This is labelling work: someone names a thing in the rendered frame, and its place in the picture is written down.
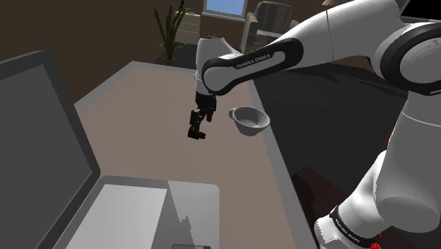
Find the green potted plant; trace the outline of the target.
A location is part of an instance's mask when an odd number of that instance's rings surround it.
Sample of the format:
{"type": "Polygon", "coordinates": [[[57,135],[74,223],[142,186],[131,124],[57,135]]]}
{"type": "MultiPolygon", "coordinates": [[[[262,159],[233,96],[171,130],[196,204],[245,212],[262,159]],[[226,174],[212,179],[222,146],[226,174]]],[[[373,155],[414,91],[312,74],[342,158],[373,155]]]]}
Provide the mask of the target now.
{"type": "Polygon", "coordinates": [[[173,4],[170,4],[166,19],[165,26],[162,25],[160,16],[158,14],[157,8],[153,6],[153,14],[152,16],[155,18],[158,24],[158,28],[161,34],[161,38],[163,42],[158,45],[159,48],[163,47],[165,49],[165,57],[164,57],[164,65],[165,66],[174,66],[175,58],[173,54],[179,48],[188,47],[188,44],[185,42],[176,41],[176,34],[182,22],[182,19],[185,17],[185,14],[188,12],[189,8],[184,5],[184,0],[181,0],[178,12],[174,18],[172,18],[173,14],[173,4]]]}

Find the grey open laptop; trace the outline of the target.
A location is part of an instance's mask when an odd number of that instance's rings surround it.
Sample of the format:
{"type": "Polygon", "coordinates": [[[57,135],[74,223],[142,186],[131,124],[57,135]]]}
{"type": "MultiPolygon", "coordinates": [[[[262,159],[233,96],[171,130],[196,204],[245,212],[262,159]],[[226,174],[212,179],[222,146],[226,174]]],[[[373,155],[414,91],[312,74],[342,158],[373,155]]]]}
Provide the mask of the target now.
{"type": "Polygon", "coordinates": [[[220,249],[216,185],[101,176],[54,57],[0,62],[0,249],[220,249]]]}

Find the pale chest of drawers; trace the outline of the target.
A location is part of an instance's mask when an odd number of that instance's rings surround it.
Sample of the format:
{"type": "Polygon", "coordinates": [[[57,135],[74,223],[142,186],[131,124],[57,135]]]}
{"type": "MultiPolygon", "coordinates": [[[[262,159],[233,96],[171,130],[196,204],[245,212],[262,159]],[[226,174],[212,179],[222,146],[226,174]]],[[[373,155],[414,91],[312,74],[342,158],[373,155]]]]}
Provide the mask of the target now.
{"type": "Polygon", "coordinates": [[[175,40],[196,45],[200,38],[201,16],[192,12],[185,13],[178,28],[175,40]]]}

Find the brown table with grey rim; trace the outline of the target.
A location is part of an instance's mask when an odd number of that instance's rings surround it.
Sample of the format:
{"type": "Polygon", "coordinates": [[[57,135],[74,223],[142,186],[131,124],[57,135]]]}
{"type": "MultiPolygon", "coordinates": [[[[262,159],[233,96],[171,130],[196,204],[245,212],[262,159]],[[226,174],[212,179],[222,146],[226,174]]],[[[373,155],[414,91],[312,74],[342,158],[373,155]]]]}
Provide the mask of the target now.
{"type": "Polygon", "coordinates": [[[187,135],[191,69],[131,62],[76,104],[103,175],[210,183],[220,191],[213,240],[188,214],[192,239],[212,249],[317,249],[271,128],[238,132],[229,111],[261,107],[251,81],[220,97],[205,139],[187,135]]]}

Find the window with pale frame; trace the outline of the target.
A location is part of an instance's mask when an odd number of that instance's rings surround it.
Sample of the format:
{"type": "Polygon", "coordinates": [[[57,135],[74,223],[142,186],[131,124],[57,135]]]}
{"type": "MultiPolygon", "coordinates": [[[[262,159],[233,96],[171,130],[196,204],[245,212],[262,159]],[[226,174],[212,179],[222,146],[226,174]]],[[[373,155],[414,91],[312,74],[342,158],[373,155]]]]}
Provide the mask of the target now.
{"type": "Polygon", "coordinates": [[[202,14],[243,21],[248,0],[204,0],[202,14]]]}

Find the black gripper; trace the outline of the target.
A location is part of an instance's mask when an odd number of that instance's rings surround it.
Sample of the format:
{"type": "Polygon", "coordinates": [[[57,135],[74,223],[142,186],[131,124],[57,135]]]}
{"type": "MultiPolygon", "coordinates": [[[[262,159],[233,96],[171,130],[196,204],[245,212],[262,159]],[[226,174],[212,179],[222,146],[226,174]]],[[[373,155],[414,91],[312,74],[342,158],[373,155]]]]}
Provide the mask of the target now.
{"type": "Polygon", "coordinates": [[[187,136],[193,139],[205,139],[206,134],[200,131],[201,122],[205,116],[207,122],[212,122],[217,106],[216,97],[196,92],[195,101],[198,109],[191,111],[187,136]]]}

